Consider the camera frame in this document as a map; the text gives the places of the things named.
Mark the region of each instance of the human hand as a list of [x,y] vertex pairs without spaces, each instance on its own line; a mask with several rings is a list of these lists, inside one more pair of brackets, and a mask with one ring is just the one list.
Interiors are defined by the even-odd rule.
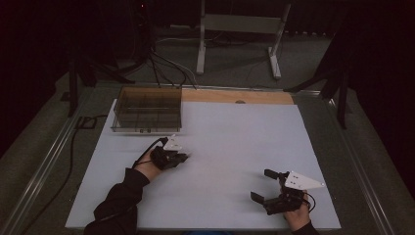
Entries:
[[143,173],[150,182],[153,181],[161,173],[161,170],[151,162],[150,154],[152,151],[153,150],[144,155],[138,165],[134,167],[134,169]]
[[[304,191],[303,198],[308,201],[306,192]],[[308,204],[303,202],[298,210],[284,212],[284,217],[287,219],[291,231],[297,231],[311,221],[308,210]]]

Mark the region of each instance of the white table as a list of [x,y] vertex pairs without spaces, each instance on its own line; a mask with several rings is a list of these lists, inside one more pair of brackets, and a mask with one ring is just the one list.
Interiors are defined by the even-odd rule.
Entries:
[[[83,228],[124,169],[159,136],[111,131],[111,109],[66,224]],[[144,189],[138,227],[165,230],[279,230],[281,214],[267,215],[250,198],[279,195],[266,168],[293,170],[325,182],[295,105],[183,102],[183,128],[176,140],[192,157],[164,172]],[[311,213],[318,229],[340,228],[327,188],[308,191],[317,201]]]

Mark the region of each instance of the metal stand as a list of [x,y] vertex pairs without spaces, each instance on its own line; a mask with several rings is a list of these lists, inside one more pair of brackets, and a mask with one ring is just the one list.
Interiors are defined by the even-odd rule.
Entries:
[[284,32],[290,8],[291,4],[287,3],[284,7],[284,12],[281,18],[214,15],[205,13],[205,0],[202,0],[201,39],[196,73],[203,74],[205,71],[205,30],[275,33],[275,42],[272,47],[268,48],[268,56],[272,67],[272,74],[276,79],[279,79],[281,77],[281,72],[278,67],[276,52]]
[[346,114],[346,98],[348,87],[348,65],[342,65],[339,68],[328,70],[322,74],[315,75],[313,78],[292,88],[284,89],[285,92],[297,93],[306,87],[317,83],[318,81],[327,79],[326,84],[320,91],[322,99],[332,99],[339,90],[339,104],[337,109],[337,119],[343,129],[346,129],[345,114]]
[[77,92],[77,76],[79,75],[84,85],[95,86],[96,78],[92,68],[96,71],[103,72],[109,75],[112,79],[126,84],[132,84],[134,81],[128,80],[116,72],[106,68],[105,66],[92,60],[87,55],[84,55],[75,46],[70,46],[69,56],[69,113],[68,117],[72,117],[78,106],[78,92]]

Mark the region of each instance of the black cloth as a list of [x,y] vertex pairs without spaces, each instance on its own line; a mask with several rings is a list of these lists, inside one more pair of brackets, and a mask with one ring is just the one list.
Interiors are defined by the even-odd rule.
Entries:
[[[116,184],[106,200],[95,210],[95,221],[89,223],[84,235],[135,235],[137,231],[137,207],[143,188],[149,179],[140,171],[127,168],[124,180]],[[315,235],[318,232],[311,222],[293,232],[295,235]]]
[[312,225],[311,221],[308,224],[306,224],[304,227],[302,227],[301,229],[294,231],[293,234],[294,235],[319,235],[317,230],[315,230],[314,226]]

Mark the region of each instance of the white tag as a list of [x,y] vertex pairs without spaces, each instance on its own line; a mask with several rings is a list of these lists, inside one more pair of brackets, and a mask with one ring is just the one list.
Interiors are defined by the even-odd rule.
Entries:
[[313,188],[322,188],[326,185],[324,183],[318,182],[314,179],[308,178],[304,175],[291,171],[287,177],[285,186],[293,189],[307,190]]
[[172,135],[170,137],[167,137],[168,138],[168,141],[162,147],[164,150],[167,150],[167,151],[179,151],[179,150],[182,149],[182,147],[179,144],[177,144],[176,140],[174,139],[174,136],[175,135]]

